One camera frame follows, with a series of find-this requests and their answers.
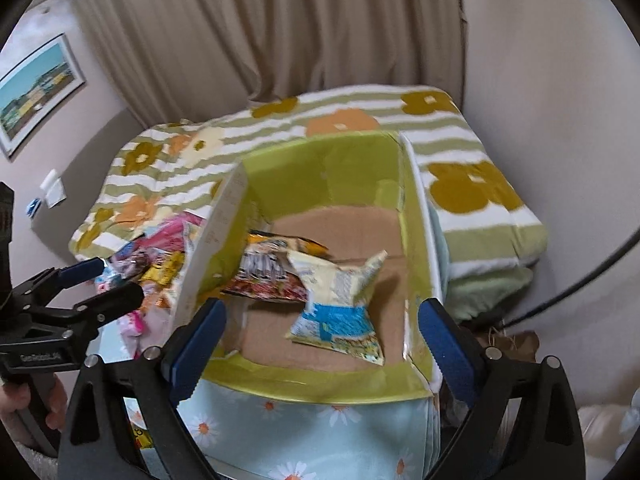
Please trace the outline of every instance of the striped blanket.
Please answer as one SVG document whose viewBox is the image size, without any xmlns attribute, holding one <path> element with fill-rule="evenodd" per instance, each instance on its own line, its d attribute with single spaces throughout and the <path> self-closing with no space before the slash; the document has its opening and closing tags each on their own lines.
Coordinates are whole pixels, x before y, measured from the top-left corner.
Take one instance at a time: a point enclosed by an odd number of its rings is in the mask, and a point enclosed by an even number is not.
<svg viewBox="0 0 640 480">
<path fill-rule="evenodd" d="M 159 124 L 128 142 L 70 241 L 78 259 L 107 257 L 174 212 L 207 217 L 239 155 L 305 136 L 403 132 L 450 254 L 450 279 L 535 262 L 546 231 L 492 164 L 443 91 L 360 85 L 302 94 L 205 123 Z"/>
</svg>

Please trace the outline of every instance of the picture frame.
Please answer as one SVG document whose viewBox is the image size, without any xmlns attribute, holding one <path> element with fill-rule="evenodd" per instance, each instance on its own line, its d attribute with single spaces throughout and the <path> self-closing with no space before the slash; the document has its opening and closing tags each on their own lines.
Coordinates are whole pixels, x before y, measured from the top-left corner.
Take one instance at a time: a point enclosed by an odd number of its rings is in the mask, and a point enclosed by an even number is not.
<svg viewBox="0 0 640 480">
<path fill-rule="evenodd" d="M 64 34 L 25 57 L 0 79 L 0 148 L 18 147 L 68 95 L 85 83 Z"/>
</svg>

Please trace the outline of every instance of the wall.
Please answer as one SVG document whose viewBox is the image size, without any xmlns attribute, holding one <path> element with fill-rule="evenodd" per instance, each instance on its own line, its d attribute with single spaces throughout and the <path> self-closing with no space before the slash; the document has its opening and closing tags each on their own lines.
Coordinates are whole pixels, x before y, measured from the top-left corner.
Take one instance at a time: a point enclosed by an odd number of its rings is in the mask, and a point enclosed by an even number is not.
<svg viewBox="0 0 640 480">
<path fill-rule="evenodd" d="M 609 0 L 464 0 L 465 116 L 549 229 L 524 312 L 640 224 L 640 48 Z M 640 250 L 521 328 L 557 355 L 576 401 L 640 386 Z"/>
<path fill-rule="evenodd" d="M 84 144 L 124 109 L 89 50 L 69 0 L 47 0 L 25 13 L 0 52 L 0 77 L 62 32 L 84 74 L 85 85 L 48 115 L 11 162 L 0 154 L 0 178 L 15 191 L 14 238 L 10 245 L 14 284 L 47 267 L 65 265 L 31 232 L 30 220 L 23 212 L 39 194 L 38 186 L 47 173 L 53 168 L 58 172 L 66 168 Z M 71 306 L 91 292 L 88 287 L 78 286 L 61 294 L 52 305 Z"/>
</svg>

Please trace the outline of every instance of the human hand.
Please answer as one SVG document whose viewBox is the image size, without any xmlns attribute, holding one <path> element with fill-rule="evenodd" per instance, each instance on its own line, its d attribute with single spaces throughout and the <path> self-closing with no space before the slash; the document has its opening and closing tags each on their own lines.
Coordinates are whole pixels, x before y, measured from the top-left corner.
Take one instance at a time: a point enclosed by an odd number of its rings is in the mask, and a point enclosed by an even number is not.
<svg viewBox="0 0 640 480">
<path fill-rule="evenodd" d="M 0 420 L 12 439 L 25 446 L 33 447 L 33 438 L 15 413 L 28 407 L 30 402 L 31 392 L 26 384 L 5 383 L 0 386 Z M 51 412 L 45 419 L 46 425 L 52 430 L 61 430 L 65 425 L 66 392 L 58 377 L 49 394 L 49 409 Z"/>
</svg>

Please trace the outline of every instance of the curtain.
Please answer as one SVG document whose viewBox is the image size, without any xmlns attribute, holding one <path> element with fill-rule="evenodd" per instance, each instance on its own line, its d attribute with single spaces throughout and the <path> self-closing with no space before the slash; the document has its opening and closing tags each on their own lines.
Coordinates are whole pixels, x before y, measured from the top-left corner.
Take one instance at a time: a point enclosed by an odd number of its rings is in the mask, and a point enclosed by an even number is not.
<svg viewBox="0 0 640 480">
<path fill-rule="evenodd" d="M 72 0 L 147 126 L 349 84 L 430 84 L 462 101 L 460 0 Z"/>
</svg>

